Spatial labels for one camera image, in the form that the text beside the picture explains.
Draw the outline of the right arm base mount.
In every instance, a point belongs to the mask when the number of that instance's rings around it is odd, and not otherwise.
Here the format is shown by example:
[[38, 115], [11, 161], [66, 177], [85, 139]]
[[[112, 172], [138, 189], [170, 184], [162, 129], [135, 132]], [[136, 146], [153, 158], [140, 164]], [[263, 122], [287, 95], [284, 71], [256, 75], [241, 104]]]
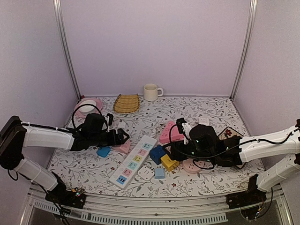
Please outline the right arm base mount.
[[258, 174], [250, 177], [246, 191], [228, 194], [226, 203], [229, 209], [240, 208], [267, 200], [266, 192], [260, 191], [257, 185]]

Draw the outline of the white bowl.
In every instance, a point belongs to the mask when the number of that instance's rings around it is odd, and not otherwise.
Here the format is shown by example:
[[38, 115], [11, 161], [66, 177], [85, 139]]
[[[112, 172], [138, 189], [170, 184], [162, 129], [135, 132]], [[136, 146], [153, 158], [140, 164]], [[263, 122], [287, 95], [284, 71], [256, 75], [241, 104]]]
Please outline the white bowl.
[[93, 113], [95, 111], [96, 102], [95, 101], [87, 101], [83, 102], [79, 105], [78, 111], [82, 115], [87, 115], [89, 113]]

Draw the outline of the cyan cube adapter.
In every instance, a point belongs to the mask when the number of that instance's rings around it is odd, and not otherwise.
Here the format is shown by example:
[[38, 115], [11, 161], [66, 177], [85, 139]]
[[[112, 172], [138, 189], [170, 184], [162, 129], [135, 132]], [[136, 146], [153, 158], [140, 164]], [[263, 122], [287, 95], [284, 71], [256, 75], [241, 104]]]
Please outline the cyan cube adapter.
[[108, 156], [108, 154], [110, 153], [111, 151], [111, 148], [110, 146], [106, 146], [106, 147], [101, 147], [97, 150], [97, 155], [102, 157], [102, 158], [105, 158]]

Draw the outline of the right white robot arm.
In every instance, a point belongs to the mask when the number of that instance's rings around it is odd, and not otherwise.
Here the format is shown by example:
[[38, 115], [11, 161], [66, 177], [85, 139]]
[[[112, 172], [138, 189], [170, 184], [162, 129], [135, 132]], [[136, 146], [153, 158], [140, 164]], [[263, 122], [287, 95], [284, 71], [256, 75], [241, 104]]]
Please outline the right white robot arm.
[[183, 118], [175, 125], [182, 141], [170, 141], [171, 151], [180, 155], [208, 161], [213, 166], [232, 167], [252, 160], [276, 155], [285, 157], [270, 169], [248, 180], [242, 200], [253, 204], [261, 193], [285, 180], [300, 169], [300, 126], [261, 136], [232, 136], [221, 140], [212, 126], [198, 124], [191, 127]]

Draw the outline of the white power strip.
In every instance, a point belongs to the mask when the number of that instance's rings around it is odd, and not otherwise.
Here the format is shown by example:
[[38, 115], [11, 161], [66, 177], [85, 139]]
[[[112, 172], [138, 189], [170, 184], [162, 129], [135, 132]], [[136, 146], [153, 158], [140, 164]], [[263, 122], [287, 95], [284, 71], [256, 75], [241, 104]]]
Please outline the white power strip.
[[126, 189], [157, 142], [157, 139], [144, 135], [109, 178], [109, 182], [119, 189]]

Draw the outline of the dark blue cube adapter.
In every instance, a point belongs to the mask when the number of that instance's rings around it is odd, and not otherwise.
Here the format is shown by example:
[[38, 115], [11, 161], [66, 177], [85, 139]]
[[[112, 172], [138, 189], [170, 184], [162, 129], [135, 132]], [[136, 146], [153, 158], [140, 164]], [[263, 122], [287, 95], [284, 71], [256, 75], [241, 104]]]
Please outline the dark blue cube adapter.
[[161, 164], [161, 157], [165, 155], [165, 151], [161, 145], [157, 145], [150, 151], [150, 158], [157, 164]]

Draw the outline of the yellow cube adapter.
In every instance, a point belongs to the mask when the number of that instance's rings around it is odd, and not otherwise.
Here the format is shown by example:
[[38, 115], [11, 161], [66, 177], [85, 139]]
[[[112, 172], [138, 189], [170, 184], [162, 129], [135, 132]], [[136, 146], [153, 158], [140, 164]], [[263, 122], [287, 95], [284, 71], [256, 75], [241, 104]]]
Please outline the yellow cube adapter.
[[162, 156], [160, 160], [161, 160], [161, 164], [168, 172], [173, 171], [175, 168], [177, 168], [180, 165], [179, 161], [171, 160], [171, 158], [167, 154]]

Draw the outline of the pink plate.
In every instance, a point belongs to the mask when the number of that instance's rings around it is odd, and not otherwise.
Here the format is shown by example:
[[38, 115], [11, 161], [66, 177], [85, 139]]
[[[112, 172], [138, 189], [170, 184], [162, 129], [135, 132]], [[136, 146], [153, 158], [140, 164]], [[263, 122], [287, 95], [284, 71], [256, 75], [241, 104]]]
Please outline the pink plate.
[[[76, 110], [80, 104], [82, 104], [83, 102], [87, 102], [87, 101], [95, 101], [96, 102], [96, 107], [101, 110], [103, 103], [100, 99], [98, 98], [83, 98], [74, 108], [74, 110]], [[78, 110], [75, 112], [75, 116], [80, 117], [80, 118], [85, 118], [86, 115], [82, 115]]]

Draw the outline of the round pink socket hub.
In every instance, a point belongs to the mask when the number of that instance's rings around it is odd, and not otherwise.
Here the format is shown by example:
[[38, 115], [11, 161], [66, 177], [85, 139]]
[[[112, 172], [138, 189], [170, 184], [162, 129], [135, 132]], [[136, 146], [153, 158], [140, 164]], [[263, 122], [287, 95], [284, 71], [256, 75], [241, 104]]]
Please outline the round pink socket hub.
[[182, 167], [183, 169], [190, 174], [196, 174], [201, 171], [201, 168], [197, 167], [192, 159], [187, 159], [182, 161]]

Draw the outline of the cream ceramic mug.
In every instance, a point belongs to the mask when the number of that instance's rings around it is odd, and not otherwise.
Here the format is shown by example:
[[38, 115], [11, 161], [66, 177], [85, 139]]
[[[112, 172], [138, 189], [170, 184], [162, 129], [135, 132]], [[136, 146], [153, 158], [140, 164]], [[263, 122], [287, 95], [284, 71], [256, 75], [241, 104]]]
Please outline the cream ceramic mug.
[[156, 84], [148, 83], [143, 87], [143, 97], [147, 101], [155, 101], [158, 97], [162, 97], [164, 90], [159, 88]]

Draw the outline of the pink power strip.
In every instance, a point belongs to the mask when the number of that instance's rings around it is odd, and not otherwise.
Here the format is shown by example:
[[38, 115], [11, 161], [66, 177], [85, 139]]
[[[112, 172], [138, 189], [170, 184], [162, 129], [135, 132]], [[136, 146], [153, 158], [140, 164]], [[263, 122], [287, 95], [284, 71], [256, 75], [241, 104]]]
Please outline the pink power strip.
[[178, 132], [178, 128], [176, 126], [176, 123], [174, 121], [168, 121], [162, 134], [159, 137], [159, 142], [162, 144], [165, 143], [169, 143], [170, 139], [169, 139], [169, 133], [170, 133], [170, 129], [172, 128], [172, 126], [175, 125], [175, 127], [172, 129], [171, 131], [171, 140], [172, 141], [181, 141], [184, 139], [184, 135], [180, 134]]

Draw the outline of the floral square tray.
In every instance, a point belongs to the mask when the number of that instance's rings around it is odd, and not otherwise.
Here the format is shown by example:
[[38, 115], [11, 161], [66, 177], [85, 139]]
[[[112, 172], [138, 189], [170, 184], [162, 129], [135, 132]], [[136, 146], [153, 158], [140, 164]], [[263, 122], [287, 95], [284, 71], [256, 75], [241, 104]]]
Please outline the floral square tray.
[[234, 130], [232, 127], [226, 127], [218, 135], [221, 144], [224, 146], [225, 150], [232, 148], [231, 150], [221, 154], [217, 157], [218, 166], [222, 167], [234, 167], [241, 170], [246, 163], [241, 161], [239, 153], [241, 148], [237, 147], [240, 143], [241, 138], [243, 137], [238, 131]]

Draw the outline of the pink cube adapter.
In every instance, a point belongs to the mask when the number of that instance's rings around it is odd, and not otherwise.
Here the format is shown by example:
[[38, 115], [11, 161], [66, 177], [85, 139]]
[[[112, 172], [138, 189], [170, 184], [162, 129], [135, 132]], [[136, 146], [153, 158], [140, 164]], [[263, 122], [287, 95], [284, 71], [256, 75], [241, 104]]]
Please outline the pink cube adapter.
[[130, 152], [131, 141], [127, 140], [124, 144], [112, 147], [113, 150], [128, 154]]

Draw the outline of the light blue plug adapter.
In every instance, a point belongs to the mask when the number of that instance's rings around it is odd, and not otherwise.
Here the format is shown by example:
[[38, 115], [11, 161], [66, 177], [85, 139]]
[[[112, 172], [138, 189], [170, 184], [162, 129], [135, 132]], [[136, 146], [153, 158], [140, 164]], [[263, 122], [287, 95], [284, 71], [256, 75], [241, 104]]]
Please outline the light blue plug adapter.
[[156, 168], [155, 169], [155, 179], [164, 179], [165, 178], [165, 171], [163, 168]]

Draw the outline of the left aluminium corner post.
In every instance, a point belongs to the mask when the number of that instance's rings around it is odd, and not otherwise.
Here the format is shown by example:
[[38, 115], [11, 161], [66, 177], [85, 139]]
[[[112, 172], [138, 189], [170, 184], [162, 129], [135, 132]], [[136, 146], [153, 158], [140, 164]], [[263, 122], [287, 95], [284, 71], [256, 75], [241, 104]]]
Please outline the left aluminium corner post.
[[54, 6], [54, 12], [55, 12], [55, 17], [56, 17], [58, 32], [59, 32], [59, 36], [60, 36], [60, 41], [61, 41], [61, 45], [62, 45], [62, 49], [63, 49], [63, 54], [64, 54], [64, 58], [65, 58], [65, 61], [67, 64], [68, 73], [69, 73], [69, 76], [71, 79], [71, 84], [74, 89], [76, 98], [78, 100], [80, 100], [81, 92], [79, 89], [78, 81], [77, 81], [77, 78], [75, 75], [75, 70], [74, 70], [74, 66], [72, 63], [72, 59], [71, 59], [71, 54], [70, 54], [69, 47], [68, 47], [68, 40], [67, 40], [67, 35], [66, 35], [66, 31], [65, 31], [65, 26], [64, 26], [61, 1], [54, 0], [53, 6]]

